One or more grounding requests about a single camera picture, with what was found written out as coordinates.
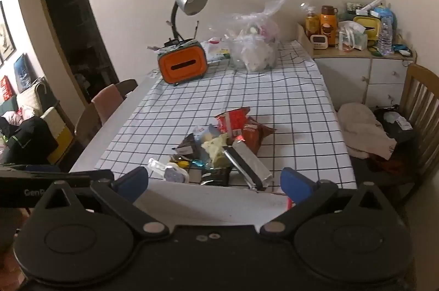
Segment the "clear plastic bag of items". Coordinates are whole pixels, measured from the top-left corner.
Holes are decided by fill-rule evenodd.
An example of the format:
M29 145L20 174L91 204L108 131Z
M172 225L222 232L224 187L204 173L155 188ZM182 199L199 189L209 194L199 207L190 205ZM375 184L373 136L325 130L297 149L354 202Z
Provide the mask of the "clear plastic bag of items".
M280 43L280 28L273 16L287 0L265 3L261 12L231 13L216 19L209 30L229 48L238 70L260 73L275 67Z

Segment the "orange green tissue box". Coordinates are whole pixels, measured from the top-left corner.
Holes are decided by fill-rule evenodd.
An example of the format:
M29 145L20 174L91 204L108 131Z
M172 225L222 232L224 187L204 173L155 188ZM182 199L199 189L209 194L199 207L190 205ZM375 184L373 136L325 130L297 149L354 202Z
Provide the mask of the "orange green tissue box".
M157 59L162 78L168 84L202 78L208 70L205 50L194 39L159 49Z

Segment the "white digital timer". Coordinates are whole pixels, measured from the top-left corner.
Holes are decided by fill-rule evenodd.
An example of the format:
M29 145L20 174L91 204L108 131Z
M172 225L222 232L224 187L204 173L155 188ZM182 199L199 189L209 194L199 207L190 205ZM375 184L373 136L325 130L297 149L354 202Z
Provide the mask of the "white digital timer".
M311 35L309 38L314 50L326 50L329 47L326 35Z

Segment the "pink cloth on chair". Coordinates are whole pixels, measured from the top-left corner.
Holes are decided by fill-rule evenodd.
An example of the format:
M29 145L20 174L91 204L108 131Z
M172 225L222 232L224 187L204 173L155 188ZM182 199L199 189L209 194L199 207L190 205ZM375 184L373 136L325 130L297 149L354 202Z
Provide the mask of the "pink cloth on chair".
M105 87L92 99L101 124L105 124L122 103L123 97L115 84Z

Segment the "yellow snack packet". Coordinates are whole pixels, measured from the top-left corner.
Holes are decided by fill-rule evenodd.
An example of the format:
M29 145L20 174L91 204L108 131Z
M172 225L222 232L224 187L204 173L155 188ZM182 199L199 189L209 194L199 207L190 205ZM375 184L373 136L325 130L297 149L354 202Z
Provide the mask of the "yellow snack packet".
M172 157L170 157L170 162L177 164L178 167L183 169L189 169L191 165L190 160L180 155L172 155Z

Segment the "silver foil snack bar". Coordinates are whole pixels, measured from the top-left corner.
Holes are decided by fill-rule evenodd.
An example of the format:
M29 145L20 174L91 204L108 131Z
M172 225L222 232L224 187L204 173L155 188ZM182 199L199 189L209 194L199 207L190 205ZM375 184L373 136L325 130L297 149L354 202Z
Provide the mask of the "silver foil snack bar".
M224 155L243 175L250 189L264 191L272 181L272 172L259 160L244 141L236 139L224 147Z

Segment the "red chips bag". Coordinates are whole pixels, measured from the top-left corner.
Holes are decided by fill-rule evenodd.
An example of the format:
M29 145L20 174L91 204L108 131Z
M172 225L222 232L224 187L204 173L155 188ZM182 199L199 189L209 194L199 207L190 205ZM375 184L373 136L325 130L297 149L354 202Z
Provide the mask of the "red chips bag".
M250 110L250 107L242 107L217 115L215 117L217 120L217 129L221 134L227 134L232 138L241 135L247 114Z

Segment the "brown M&M's packet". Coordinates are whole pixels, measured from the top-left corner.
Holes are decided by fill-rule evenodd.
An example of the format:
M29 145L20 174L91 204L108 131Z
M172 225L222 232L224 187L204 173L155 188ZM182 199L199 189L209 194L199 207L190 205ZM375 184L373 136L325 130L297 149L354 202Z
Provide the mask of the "brown M&M's packet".
M187 135L177 147L173 148L173 150L177 155L187 157L190 160L199 158L199 149L196 145L193 134Z

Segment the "white black grid tablecloth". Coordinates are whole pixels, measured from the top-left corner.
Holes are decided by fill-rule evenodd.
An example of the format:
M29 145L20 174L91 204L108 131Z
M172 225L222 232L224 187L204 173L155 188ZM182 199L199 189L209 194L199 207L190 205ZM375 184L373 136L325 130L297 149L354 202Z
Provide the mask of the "white black grid tablecloth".
M226 162L216 147L239 139L270 171L269 191L280 191L286 167L314 181L356 187L322 74L297 42L282 44L275 67L260 73L224 59L210 63L200 79L152 83L94 166L121 177L150 160L170 162L185 138L198 148L187 164L197 184L205 183L202 172Z

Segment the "yellow liquid bottle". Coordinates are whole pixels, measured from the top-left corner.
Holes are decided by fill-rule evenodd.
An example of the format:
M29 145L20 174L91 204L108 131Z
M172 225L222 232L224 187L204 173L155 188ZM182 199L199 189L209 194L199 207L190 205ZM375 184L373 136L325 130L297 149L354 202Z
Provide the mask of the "yellow liquid bottle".
M320 34L320 16L316 12L315 7L308 7L306 9L305 33L308 38L312 35Z

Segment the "clear water bottle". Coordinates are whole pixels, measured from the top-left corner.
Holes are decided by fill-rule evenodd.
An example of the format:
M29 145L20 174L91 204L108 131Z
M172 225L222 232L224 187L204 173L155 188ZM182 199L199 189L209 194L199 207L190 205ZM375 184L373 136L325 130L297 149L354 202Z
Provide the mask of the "clear water bottle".
M378 51L380 55L386 56L393 53L393 18L382 17L379 30Z

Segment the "beige cloth pile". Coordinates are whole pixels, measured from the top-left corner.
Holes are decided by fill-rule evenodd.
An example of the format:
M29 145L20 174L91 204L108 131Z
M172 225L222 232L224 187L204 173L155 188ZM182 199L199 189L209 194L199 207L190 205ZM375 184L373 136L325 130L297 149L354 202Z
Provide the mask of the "beige cloth pile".
M351 157L361 160L376 155L389 160L396 147L373 112L364 104L343 104L337 112L342 136Z

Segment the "silver desk lamp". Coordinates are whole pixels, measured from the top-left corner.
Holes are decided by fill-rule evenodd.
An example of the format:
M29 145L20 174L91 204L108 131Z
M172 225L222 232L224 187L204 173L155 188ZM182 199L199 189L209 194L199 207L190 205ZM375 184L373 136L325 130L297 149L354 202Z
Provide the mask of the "silver desk lamp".
M207 3L208 0L174 0L174 5L170 16L170 23L173 36L176 40L179 40L181 37L176 28L177 11L181 10L188 16L197 15L204 9Z

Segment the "yellow tissue box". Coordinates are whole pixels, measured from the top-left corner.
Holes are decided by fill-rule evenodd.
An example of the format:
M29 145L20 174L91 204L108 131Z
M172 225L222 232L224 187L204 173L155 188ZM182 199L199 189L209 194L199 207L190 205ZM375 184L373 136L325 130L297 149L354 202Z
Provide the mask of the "yellow tissue box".
M371 16L358 15L353 18L353 21L365 28L365 33L367 34L369 41L378 41L381 29L380 19Z

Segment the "teal candy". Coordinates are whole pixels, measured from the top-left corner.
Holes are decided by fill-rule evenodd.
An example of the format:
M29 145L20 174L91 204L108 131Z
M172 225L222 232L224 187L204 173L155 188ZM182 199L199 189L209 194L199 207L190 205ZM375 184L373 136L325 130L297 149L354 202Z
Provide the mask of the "teal candy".
M205 163L202 160L190 160L189 161L189 168L197 168L197 169L204 169Z

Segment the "white red cardboard box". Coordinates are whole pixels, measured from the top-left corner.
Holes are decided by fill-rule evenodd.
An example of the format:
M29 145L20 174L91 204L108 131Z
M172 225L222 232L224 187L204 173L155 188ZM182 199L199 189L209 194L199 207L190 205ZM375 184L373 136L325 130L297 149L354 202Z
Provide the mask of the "white red cardboard box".
M134 205L170 229L180 225L259 229L287 210L288 198L250 189L152 180Z

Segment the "black jacket on sofa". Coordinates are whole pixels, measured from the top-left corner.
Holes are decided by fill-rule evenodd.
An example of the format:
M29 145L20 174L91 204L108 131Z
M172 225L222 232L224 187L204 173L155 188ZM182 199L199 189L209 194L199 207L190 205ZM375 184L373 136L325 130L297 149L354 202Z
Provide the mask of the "black jacket on sofa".
M46 165L48 156L58 147L48 124L40 117L26 119L20 126L1 117L1 138L5 144L1 163L5 165Z

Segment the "wooden slat chair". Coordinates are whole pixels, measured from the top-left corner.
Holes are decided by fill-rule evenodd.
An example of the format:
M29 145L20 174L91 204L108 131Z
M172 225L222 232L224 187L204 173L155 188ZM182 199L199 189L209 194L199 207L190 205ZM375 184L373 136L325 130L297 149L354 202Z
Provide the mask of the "wooden slat chair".
M385 184L403 187L408 201L438 172L438 76L409 65L399 104L374 110L388 135L396 139L396 162Z

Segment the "orange thermos bottle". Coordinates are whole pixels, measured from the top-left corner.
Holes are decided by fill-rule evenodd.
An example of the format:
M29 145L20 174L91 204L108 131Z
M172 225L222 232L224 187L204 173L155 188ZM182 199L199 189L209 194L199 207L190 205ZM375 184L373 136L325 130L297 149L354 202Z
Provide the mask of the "orange thermos bottle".
M338 30L338 10L330 5L323 5L320 14L320 31L327 38L329 47L335 47Z

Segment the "light blue cookie packet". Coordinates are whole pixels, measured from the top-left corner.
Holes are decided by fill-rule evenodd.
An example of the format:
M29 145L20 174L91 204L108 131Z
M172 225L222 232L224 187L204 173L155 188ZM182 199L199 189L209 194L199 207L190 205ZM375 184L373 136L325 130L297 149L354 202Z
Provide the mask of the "light blue cookie packet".
M193 136L196 142L203 143L210 141L220 135L219 130L213 124L206 126L197 126L193 130Z

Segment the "white side cabinet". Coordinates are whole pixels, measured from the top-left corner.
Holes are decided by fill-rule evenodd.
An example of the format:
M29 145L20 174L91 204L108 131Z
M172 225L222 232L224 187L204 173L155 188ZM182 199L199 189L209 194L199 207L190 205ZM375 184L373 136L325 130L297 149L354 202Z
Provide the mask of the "white side cabinet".
M399 53L378 57L368 50L344 52L330 47L317 50L297 25L298 42L317 64L327 86L332 104L358 102L369 108L399 104L407 67L414 64L417 54L405 57Z

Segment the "cream patterned snack pouch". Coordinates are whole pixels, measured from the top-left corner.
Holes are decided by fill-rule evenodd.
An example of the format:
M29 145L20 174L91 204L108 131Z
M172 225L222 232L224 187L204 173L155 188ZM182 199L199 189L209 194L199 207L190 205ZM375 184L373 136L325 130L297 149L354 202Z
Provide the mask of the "cream patterned snack pouch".
M230 161L225 155L224 147L227 147L227 134L221 134L211 140L205 141L202 148L209 156L209 164L212 168L227 168L230 166Z

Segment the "wooden chair left side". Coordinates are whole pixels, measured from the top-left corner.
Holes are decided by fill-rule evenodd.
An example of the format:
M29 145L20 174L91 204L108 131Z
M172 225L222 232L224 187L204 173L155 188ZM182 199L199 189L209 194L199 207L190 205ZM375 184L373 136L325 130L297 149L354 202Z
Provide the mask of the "wooden chair left side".
M82 147L87 147L111 115L121 106L127 95L137 86L138 83L133 78L120 81L105 87L92 99L74 129L75 136Z

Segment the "brown Oreo bag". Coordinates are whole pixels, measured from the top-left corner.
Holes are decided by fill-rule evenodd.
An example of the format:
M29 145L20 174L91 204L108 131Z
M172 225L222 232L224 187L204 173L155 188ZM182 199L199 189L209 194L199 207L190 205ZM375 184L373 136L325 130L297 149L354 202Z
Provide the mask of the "brown Oreo bag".
M242 137L247 147L254 154L257 154L263 140L266 137L273 135L274 132L274 128L260 124L252 117L248 117L242 129Z

